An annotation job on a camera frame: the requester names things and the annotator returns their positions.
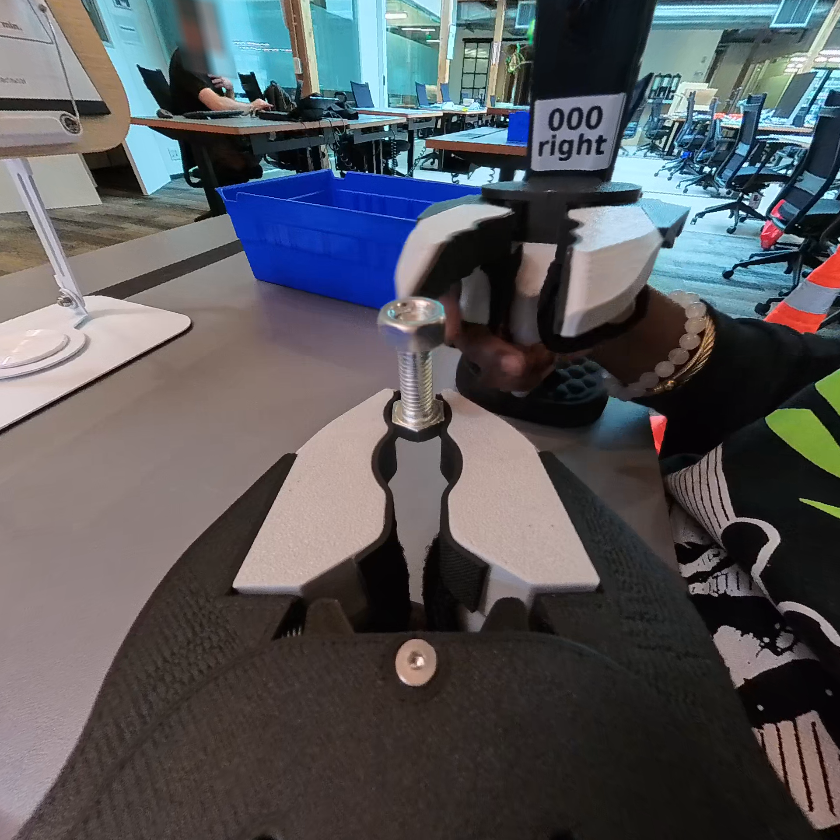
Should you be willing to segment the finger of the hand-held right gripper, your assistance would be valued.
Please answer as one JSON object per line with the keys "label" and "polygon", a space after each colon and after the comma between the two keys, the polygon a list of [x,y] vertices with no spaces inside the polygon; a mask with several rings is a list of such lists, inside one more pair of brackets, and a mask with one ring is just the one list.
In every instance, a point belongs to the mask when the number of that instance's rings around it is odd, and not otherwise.
{"label": "finger of the hand-held right gripper", "polygon": [[640,205],[570,210],[577,223],[558,333],[581,337],[628,320],[662,246]]}
{"label": "finger of the hand-held right gripper", "polygon": [[395,267],[395,297],[444,295],[475,269],[510,255],[516,214],[492,203],[436,203],[417,219]]}

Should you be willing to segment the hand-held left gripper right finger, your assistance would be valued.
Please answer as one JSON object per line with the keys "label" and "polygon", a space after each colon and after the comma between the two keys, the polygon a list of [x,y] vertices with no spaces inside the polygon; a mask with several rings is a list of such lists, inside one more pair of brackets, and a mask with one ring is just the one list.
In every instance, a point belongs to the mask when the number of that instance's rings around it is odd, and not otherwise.
{"label": "hand-held left gripper right finger", "polygon": [[504,419],[452,390],[442,433],[440,572],[470,613],[499,600],[595,592],[600,583],[545,458]]}

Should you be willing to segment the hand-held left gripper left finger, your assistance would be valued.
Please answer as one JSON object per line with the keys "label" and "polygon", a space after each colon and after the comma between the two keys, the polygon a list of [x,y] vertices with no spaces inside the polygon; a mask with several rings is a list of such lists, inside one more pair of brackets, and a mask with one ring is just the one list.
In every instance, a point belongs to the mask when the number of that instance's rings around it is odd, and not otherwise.
{"label": "hand-held left gripper left finger", "polygon": [[242,595],[365,596],[358,562],[385,533],[373,457],[394,391],[375,393],[299,448],[233,587]]}

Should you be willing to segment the silver hex nut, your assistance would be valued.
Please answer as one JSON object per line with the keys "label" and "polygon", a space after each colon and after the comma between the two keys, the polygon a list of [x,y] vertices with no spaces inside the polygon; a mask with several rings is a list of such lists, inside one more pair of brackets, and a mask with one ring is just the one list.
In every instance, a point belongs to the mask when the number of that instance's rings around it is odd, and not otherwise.
{"label": "silver hex nut", "polygon": [[394,300],[380,310],[377,327],[398,353],[430,352],[445,343],[445,308],[426,297]]}

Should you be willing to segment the large silver hex bolt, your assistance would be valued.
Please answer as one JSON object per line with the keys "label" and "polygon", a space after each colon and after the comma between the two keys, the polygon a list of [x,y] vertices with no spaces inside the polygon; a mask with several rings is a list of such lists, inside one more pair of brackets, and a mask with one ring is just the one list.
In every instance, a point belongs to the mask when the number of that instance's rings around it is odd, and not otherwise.
{"label": "large silver hex bolt", "polygon": [[430,351],[396,354],[400,395],[392,406],[392,422],[415,437],[438,429],[445,421],[445,403],[434,393]]}

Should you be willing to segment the person's right forearm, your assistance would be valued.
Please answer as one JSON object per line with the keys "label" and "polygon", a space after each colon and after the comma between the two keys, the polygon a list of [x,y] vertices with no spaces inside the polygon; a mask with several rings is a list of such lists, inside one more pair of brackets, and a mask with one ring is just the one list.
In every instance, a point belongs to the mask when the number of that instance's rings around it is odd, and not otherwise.
{"label": "person's right forearm", "polygon": [[715,339],[704,364],[670,391],[642,399],[666,417],[661,459],[707,454],[838,369],[836,335],[731,318],[714,308],[709,318]]}

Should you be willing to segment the person's right hand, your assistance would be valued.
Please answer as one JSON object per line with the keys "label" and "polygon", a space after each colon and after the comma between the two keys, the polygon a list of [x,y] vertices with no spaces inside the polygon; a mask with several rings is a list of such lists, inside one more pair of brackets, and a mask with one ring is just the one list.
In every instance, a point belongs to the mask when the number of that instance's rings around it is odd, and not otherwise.
{"label": "person's right hand", "polygon": [[[483,324],[466,322],[459,309],[460,287],[440,297],[446,316],[445,343],[477,369],[479,381],[503,392],[528,392],[554,369],[558,354],[541,344],[510,343]],[[624,333],[583,350],[618,381],[630,384],[654,369],[675,348],[683,334],[683,309],[656,290],[647,294],[642,319]]]}

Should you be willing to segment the wooden office desk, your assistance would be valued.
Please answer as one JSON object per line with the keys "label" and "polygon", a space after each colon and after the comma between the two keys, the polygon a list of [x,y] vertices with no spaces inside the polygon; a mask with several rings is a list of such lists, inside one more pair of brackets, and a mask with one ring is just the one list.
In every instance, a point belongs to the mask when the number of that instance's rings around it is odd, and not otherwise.
{"label": "wooden office desk", "polygon": [[214,163],[208,154],[209,144],[220,139],[243,139],[248,150],[265,157],[281,152],[328,148],[340,137],[348,135],[353,142],[363,144],[387,140],[388,129],[404,127],[402,116],[361,115],[357,120],[326,119],[321,121],[270,121],[254,117],[228,119],[189,119],[132,117],[132,126],[144,126],[164,137],[185,144],[190,149],[208,205],[208,217],[226,214],[223,199],[217,192],[219,182]]}
{"label": "wooden office desk", "polygon": [[499,172],[499,181],[510,182],[528,168],[527,145],[509,142],[507,129],[488,125],[428,138],[425,150],[434,153],[439,171],[454,178],[487,168]]}

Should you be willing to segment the black honeycomb wrist pad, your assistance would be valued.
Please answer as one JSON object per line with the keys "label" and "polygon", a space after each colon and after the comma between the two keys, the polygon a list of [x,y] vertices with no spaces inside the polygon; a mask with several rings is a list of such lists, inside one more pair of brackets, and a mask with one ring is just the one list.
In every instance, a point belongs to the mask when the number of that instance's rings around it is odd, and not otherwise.
{"label": "black honeycomb wrist pad", "polygon": [[561,359],[554,371],[530,392],[512,393],[480,383],[478,367],[461,358],[456,370],[458,393],[501,417],[556,428],[593,425],[609,394],[600,365],[585,357]]}

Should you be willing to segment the gold bangle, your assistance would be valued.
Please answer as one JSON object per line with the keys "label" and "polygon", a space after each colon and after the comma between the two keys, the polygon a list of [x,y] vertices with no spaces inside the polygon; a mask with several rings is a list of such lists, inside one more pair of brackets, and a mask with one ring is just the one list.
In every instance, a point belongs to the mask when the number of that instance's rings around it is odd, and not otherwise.
{"label": "gold bangle", "polygon": [[650,394],[652,396],[659,396],[672,392],[699,373],[711,357],[716,337],[717,325],[715,319],[712,316],[707,316],[706,327],[700,336],[700,342],[693,350],[693,354],[689,357],[688,361],[679,367],[670,377],[657,384]]}

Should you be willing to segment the row of black office chairs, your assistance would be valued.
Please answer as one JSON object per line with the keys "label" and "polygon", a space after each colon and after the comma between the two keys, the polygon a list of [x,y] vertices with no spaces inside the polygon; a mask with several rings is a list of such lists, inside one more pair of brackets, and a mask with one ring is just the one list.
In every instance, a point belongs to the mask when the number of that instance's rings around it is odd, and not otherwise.
{"label": "row of black office chairs", "polygon": [[715,170],[716,187],[668,184],[654,161],[623,157],[618,168],[643,183],[643,201],[668,221],[684,220],[652,281],[662,291],[688,288],[725,311],[764,317],[838,247],[838,93],[815,133],[759,136],[764,95],[749,102],[747,143]]}

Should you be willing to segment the white document stand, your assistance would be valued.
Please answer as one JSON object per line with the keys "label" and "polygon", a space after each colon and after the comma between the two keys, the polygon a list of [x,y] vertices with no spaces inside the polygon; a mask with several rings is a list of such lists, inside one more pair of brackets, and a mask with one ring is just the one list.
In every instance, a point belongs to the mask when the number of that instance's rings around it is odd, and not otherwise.
{"label": "white document stand", "polygon": [[26,151],[81,138],[68,112],[2,113],[2,160],[54,270],[56,302],[2,322],[1,428],[19,424],[107,374],[182,336],[184,314],[114,297],[84,297],[49,218]]}

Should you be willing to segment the black office chair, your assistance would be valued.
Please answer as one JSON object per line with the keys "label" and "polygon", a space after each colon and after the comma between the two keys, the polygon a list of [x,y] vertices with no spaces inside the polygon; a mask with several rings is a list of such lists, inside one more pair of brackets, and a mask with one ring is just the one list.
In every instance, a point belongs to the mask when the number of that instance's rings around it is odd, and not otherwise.
{"label": "black office chair", "polygon": [[[159,119],[172,118],[175,116],[174,102],[169,82],[162,70],[148,69],[140,65],[137,69],[143,79],[144,85],[148,88],[153,99],[159,106],[157,116]],[[193,188],[203,188],[200,174],[196,168],[192,151],[184,141],[178,140],[182,173],[185,182]]]}

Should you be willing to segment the instruction sign board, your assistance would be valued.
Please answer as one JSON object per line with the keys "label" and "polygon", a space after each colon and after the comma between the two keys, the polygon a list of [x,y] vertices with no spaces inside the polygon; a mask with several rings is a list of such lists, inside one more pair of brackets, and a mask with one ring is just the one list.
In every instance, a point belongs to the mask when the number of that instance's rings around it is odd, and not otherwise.
{"label": "instruction sign board", "polygon": [[80,140],[44,146],[33,152],[33,155],[110,151],[125,140],[130,127],[130,105],[119,74],[81,1],[47,1],[46,5],[101,99],[108,106],[109,114],[80,117]]}

